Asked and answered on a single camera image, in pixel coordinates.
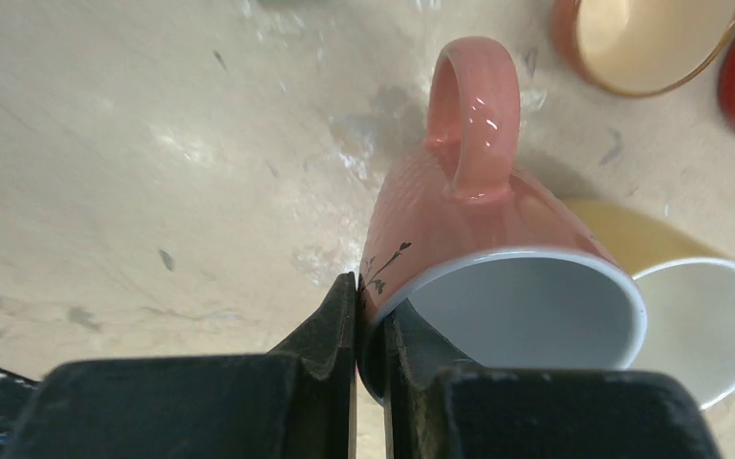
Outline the small orange mug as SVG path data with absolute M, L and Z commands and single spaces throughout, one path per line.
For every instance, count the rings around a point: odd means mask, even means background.
M 581 79 L 647 98 L 706 68 L 735 34 L 735 1 L 556 1 L 551 44 Z

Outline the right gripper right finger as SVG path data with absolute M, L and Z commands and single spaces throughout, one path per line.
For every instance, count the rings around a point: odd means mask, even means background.
M 424 319 L 409 300 L 384 322 L 384 422 L 390 458 L 450 458 L 442 371 L 475 360 Z

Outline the salmon mug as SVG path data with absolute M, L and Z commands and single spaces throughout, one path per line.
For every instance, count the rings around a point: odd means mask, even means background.
M 486 367 L 624 369 L 647 332 L 638 287 L 515 164 L 520 88 L 498 41 L 438 58 L 423 140 L 387 172 L 359 267 L 358 369 L 384 399 L 385 319 L 408 307 Z

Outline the yellow mug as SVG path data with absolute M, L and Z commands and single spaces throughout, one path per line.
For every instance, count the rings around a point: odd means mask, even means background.
M 707 409 L 735 391 L 735 261 L 617 204 L 566 206 L 636 281 L 648 329 L 632 366 L 678 380 Z

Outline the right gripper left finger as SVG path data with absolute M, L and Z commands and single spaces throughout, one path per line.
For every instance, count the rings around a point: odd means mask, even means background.
M 283 427 L 285 458 L 354 458 L 357 283 L 341 273 L 320 306 L 270 351 L 296 361 Z

